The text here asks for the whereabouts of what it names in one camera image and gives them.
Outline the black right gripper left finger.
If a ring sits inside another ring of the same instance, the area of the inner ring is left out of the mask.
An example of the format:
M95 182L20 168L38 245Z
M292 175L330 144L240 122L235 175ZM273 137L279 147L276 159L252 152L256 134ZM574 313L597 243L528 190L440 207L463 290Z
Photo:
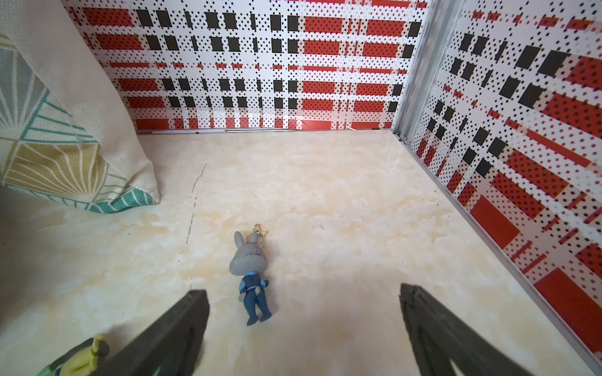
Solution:
M204 290L190 290L95 375L192 375L210 313Z

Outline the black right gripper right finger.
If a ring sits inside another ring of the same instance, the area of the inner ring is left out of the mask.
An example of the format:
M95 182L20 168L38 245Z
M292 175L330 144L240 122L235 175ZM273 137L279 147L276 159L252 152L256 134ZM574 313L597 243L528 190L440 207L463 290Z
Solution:
M529 375L419 285L401 284L401 312L421 375Z

